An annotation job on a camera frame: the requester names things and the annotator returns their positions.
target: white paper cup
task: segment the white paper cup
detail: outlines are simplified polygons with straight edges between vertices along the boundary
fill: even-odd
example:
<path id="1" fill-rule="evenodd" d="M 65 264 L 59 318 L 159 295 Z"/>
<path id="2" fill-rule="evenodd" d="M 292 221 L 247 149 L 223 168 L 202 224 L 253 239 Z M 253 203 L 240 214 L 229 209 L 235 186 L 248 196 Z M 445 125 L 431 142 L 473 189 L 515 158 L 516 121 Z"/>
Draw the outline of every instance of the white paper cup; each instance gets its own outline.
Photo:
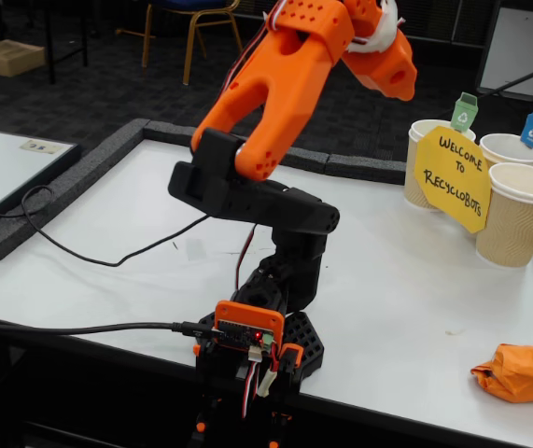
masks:
<path id="1" fill-rule="evenodd" d="M 525 266 L 533 257 L 533 166 L 498 163 L 489 173 L 492 199 L 476 250 L 500 266 Z"/>
<path id="2" fill-rule="evenodd" d="M 403 194 L 405 195 L 405 199 L 413 205 L 430 211 L 438 209 L 428 202 L 424 191 L 419 188 L 419 184 L 414 177 L 414 167 L 415 158 L 417 157 L 417 144 L 438 126 L 450 128 L 451 122 L 443 119 L 420 119 L 416 121 L 409 130 L 409 146 L 407 148 L 407 168 L 405 171 L 405 190 Z M 475 132 L 471 129 L 468 129 L 465 136 L 472 142 L 475 141 Z"/>
<path id="3" fill-rule="evenodd" d="M 526 146 L 519 135 L 490 133 L 482 137 L 480 147 L 482 147 L 488 167 L 504 162 L 533 166 L 533 149 Z"/>

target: chair leg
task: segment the chair leg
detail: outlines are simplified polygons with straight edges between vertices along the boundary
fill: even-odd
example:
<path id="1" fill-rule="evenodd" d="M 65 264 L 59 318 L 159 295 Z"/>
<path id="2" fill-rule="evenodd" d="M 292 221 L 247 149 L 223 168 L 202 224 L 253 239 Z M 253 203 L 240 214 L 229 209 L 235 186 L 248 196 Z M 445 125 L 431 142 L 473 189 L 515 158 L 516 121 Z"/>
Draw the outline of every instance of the chair leg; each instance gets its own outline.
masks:
<path id="1" fill-rule="evenodd" d="M 229 14 L 229 17 L 231 18 L 232 33 L 235 35 L 235 40 L 237 41 L 237 47 L 239 47 L 239 54 L 241 54 L 244 51 L 244 46 L 241 43 L 241 37 L 239 36 L 239 30 L 237 29 L 237 22 L 235 21 L 235 16 L 233 16 L 230 12 L 228 14 Z"/>
<path id="2" fill-rule="evenodd" d="M 152 34 L 152 4 L 147 6 L 146 12 L 146 32 L 144 33 L 144 54 L 142 56 L 142 67 L 147 68 L 150 57 L 150 35 Z"/>
<path id="3" fill-rule="evenodd" d="M 189 22 L 188 50 L 185 55 L 185 70 L 183 71 L 183 84 L 189 85 L 189 72 L 191 71 L 191 57 L 193 56 L 193 37 L 195 36 L 195 24 L 198 21 L 198 14 L 194 14 Z"/>
<path id="4" fill-rule="evenodd" d="M 202 34 L 200 33 L 200 28 L 196 27 L 195 35 L 198 37 L 198 42 L 200 42 L 200 47 L 202 48 L 203 58 L 206 59 L 206 46 L 203 44 Z"/>

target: cardboard box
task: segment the cardboard box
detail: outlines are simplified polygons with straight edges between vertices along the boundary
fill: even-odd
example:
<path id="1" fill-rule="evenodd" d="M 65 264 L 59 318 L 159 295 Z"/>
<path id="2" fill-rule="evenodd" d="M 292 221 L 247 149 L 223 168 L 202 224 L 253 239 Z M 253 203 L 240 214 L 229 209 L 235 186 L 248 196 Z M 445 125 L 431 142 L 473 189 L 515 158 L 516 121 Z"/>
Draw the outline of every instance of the cardboard box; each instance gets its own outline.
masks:
<path id="1" fill-rule="evenodd" d="M 14 77 L 46 63 L 44 47 L 0 41 L 0 76 Z"/>

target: crumpled orange paper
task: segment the crumpled orange paper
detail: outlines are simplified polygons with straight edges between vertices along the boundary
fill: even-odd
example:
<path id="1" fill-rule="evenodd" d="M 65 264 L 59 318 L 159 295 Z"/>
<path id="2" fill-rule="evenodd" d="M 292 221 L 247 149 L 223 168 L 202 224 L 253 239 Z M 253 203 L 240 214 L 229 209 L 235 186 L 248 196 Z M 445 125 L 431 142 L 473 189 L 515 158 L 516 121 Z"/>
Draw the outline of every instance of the crumpled orange paper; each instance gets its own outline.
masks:
<path id="1" fill-rule="evenodd" d="M 471 369 L 488 393 L 511 403 L 533 401 L 533 347 L 498 346 L 494 359 Z"/>

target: robotic arm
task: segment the robotic arm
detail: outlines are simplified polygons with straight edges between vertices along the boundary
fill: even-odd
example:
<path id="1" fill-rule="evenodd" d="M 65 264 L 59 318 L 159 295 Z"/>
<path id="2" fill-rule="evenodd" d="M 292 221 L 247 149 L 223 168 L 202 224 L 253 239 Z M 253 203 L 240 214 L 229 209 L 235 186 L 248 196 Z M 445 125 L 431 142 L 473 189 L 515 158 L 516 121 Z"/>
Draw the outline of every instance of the robotic arm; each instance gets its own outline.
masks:
<path id="1" fill-rule="evenodd" d="M 341 59 L 365 87 L 411 100 L 417 75 L 412 50 L 397 30 L 395 0 L 383 0 L 383 9 L 375 0 L 281 0 L 266 21 L 266 36 L 224 86 L 191 148 L 197 150 L 207 128 L 229 133 L 265 105 L 261 122 L 235 158 L 239 175 L 265 180 L 312 117 L 330 70 Z"/>
<path id="2" fill-rule="evenodd" d="M 253 395 L 265 397 L 273 385 L 282 409 L 284 396 L 299 392 L 302 379 L 322 364 L 324 346 L 302 310 L 316 295 L 327 237 L 340 214 L 304 191 L 267 179 L 311 118 L 341 59 L 365 87 L 413 98 L 412 50 L 397 30 L 395 0 L 382 1 L 379 8 L 375 0 L 279 0 L 239 65 L 257 45 L 255 51 L 236 76 L 233 67 L 193 135 L 192 162 L 175 166 L 172 196 L 211 217 L 272 227 L 276 245 L 231 299 L 201 321 L 218 336 L 199 338 L 194 347 L 205 394 L 189 446 L 202 446 L 220 403 L 212 379 L 245 384 L 245 417 L 253 378 L 260 382 Z M 246 141 L 229 134 L 261 105 L 263 117 Z M 260 378 L 262 360 L 271 367 Z M 274 415 L 272 440 L 278 446 L 290 418 L 280 410 Z"/>

